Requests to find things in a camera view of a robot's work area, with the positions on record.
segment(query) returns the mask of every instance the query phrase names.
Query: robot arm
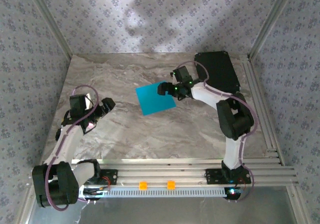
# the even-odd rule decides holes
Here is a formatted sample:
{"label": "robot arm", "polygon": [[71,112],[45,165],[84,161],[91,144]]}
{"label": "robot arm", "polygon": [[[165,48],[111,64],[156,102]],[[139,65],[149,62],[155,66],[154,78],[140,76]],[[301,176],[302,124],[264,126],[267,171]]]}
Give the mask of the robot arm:
{"label": "robot arm", "polygon": [[239,175],[243,175],[244,172],[240,163],[241,143],[245,142],[243,137],[250,131],[254,119],[250,111],[243,104],[232,99],[231,96],[236,96],[245,102],[244,96],[239,92],[231,94],[214,88],[210,88],[214,90],[214,92],[211,92],[205,88],[201,80],[193,80],[185,66],[174,70],[172,75],[175,75],[177,84],[166,82],[160,84],[157,89],[158,94],[169,94],[177,97],[178,100],[190,97],[217,110],[219,125],[226,138],[222,173],[226,180],[236,181]]}
{"label": "robot arm", "polygon": [[[102,100],[102,105],[98,105],[93,111],[93,107],[89,108],[86,104],[86,95],[70,97],[71,109],[66,113],[61,128],[56,133],[56,146],[44,164],[35,166],[32,171],[34,191],[40,207],[50,206],[46,195],[46,185],[48,185],[50,197],[55,205],[69,205],[77,202],[80,186],[90,179],[101,178],[97,160],[81,161],[74,170],[71,169],[71,161],[77,145],[88,132],[88,128],[94,128],[97,121],[110,112],[114,106],[112,99],[105,98]],[[92,114],[74,125],[89,112]],[[46,184],[45,175],[52,161],[48,184]]]}

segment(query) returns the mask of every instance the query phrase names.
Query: gray marble surface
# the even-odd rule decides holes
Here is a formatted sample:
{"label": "gray marble surface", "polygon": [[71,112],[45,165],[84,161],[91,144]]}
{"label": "gray marble surface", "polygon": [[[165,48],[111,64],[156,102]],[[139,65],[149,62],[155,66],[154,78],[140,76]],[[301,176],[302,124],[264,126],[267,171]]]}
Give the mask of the gray marble surface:
{"label": "gray marble surface", "polygon": [[[100,99],[110,97],[116,106],[99,120],[92,132],[84,136],[76,149],[75,158],[223,158],[225,137],[219,128],[217,112],[211,107],[192,99],[176,100],[176,108],[144,116],[138,102],[135,88],[163,80],[171,81],[170,72],[181,62],[193,58],[194,53],[74,55],[44,158],[56,144],[55,132],[70,108],[69,96],[80,84],[93,86]],[[236,56],[231,56],[231,60],[241,92],[254,107],[241,62]],[[192,64],[188,67],[194,71]],[[88,92],[90,90],[87,88],[77,91],[78,94]],[[262,157],[266,148],[259,127],[248,138],[244,156]]]}

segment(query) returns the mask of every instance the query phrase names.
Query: patterned wallpaper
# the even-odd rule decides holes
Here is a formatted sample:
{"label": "patterned wallpaper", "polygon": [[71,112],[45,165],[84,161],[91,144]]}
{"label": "patterned wallpaper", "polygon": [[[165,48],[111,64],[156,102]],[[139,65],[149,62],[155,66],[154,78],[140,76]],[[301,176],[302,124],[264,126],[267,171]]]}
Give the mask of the patterned wallpaper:
{"label": "patterned wallpaper", "polygon": [[32,0],[0,0],[0,223],[39,163],[69,62]]}
{"label": "patterned wallpaper", "polygon": [[45,0],[73,53],[252,47],[274,0]]}
{"label": "patterned wallpaper", "polygon": [[320,224],[320,0],[289,0],[254,63],[285,160]]}

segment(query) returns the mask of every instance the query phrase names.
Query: orange clip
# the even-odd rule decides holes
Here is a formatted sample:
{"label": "orange clip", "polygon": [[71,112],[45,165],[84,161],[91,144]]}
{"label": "orange clip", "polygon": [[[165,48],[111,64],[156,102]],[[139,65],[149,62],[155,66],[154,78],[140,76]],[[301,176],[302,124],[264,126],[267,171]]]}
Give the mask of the orange clip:
{"label": "orange clip", "polygon": [[140,182],[139,183],[139,190],[140,191],[145,191],[145,190],[147,190],[147,182]]}
{"label": "orange clip", "polygon": [[174,190],[174,189],[176,189],[176,182],[175,182],[175,181],[168,181],[168,183],[167,183],[167,188],[168,188],[169,190]]}

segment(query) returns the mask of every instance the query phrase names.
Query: blue square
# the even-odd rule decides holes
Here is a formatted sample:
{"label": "blue square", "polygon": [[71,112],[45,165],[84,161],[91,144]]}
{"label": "blue square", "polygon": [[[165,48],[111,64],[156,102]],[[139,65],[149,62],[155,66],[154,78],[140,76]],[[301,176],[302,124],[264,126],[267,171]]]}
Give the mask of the blue square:
{"label": "blue square", "polygon": [[171,95],[158,95],[158,86],[163,82],[135,89],[143,115],[149,115],[176,107],[176,103]]}

